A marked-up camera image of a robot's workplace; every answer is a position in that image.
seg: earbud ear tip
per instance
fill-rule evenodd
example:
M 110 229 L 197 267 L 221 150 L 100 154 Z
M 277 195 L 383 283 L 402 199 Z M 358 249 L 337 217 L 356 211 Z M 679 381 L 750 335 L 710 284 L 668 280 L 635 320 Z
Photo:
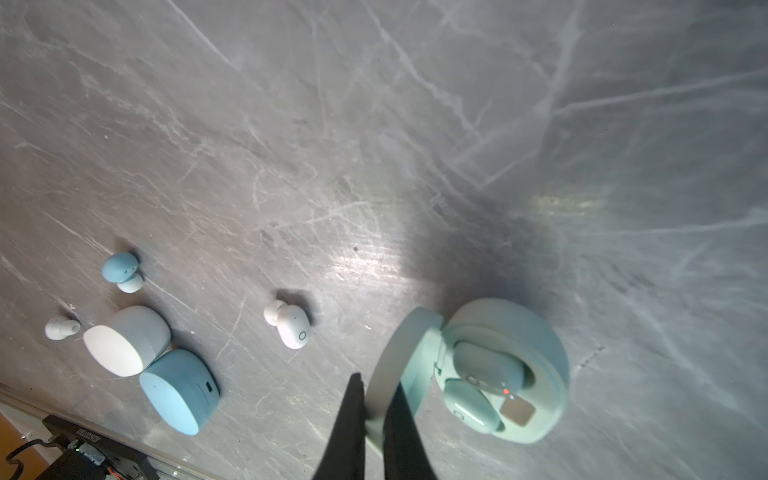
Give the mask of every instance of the earbud ear tip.
M 66 316 L 55 316 L 45 324 L 45 336 L 51 340 L 63 340 L 79 332 L 80 322 Z
M 264 307 L 264 319 L 271 326 L 277 326 L 277 310 L 286 305 L 282 300 L 272 300 Z

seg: earbud charging case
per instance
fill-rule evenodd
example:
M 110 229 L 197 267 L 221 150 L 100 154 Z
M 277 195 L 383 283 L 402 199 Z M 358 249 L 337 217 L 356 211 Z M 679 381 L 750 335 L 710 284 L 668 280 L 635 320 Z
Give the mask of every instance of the earbud charging case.
M 173 350 L 139 375 L 141 389 L 160 417 L 186 435 L 196 435 L 219 404 L 219 389 L 202 360 Z
M 531 310 L 500 299 L 467 303 L 451 318 L 430 310 L 413 310 L 392 334 L 373 370 L 365 406 L 366 438 L 382 452 L 383 424 L 398 384 L 415 415 L 434 376 L 445 391 L 459 379 L 453 349 L 460 342 L 514 356 L 525 364 L 526 380 L 512 395 L 478 390 L 499 413 L 491 435 L 510 442 L 534 443 L 557 424 L 568 403 L 568 357 L 552 328 Z
M 88 329 L 83 340 L 105 369 L 117 376 L 133 376 L 163 354 L 170 343 L 170 328 L 157 312 L 136 305 Z

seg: open charging case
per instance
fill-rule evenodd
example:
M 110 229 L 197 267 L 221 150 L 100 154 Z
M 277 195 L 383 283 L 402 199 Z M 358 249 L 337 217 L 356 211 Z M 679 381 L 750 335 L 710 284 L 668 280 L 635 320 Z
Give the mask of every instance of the open charging case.
M 507 300 L 480 299 L 445 324 L 442 316 L 419 307 L 392 334 L 366 392 L 366 438 L 379 453 L 398 385 L 415 415 L 432 377 L 460 421 L 510 442 L 537 442 L 568 403 L 565 349 L 531 310 Z

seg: black cable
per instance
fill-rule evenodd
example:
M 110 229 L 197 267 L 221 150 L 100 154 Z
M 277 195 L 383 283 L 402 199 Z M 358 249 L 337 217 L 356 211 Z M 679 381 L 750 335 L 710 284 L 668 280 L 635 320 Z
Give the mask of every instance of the black cable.
M 55 442 L 43 442 L 40 439 L 31 440 L 30 442 L 26 442 L 24 445 L 18 447 L 13 452 L 9 453 L 7 457 L 5 457 L 5 461 L 8 462 L 10 465 L 16 465 L 16 472 L 14 472 L 13 475 L 11 475 L 11 478 L 8 480 L 18 480 L 19 477 L 22 476 L 22 473 L 24 473 L 24 464 L 21 460 L 16 460 L 14 457 L 18 455 L 19 453 L 23 452 L 24 450 L 28 449 L 29 447 L 35 446 L 35 445 L 42 445 L 44 447 L 55 447 Z

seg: white earbud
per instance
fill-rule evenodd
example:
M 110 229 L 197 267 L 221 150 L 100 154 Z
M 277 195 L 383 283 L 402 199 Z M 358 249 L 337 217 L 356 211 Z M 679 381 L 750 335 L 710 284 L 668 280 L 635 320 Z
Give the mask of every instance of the white earbud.
M 310 319 L 297 305 L 288 305 L 282 300 L 273 300 L 264 307 L 264 318 L 277 327 L 280 338 L 288 348 L 300 349 L 310 340 Z
M 63 340 L 80 331 L 80 322 L 66 316 L 55 316 L 45 324 L 45 336 L 51 340 Z

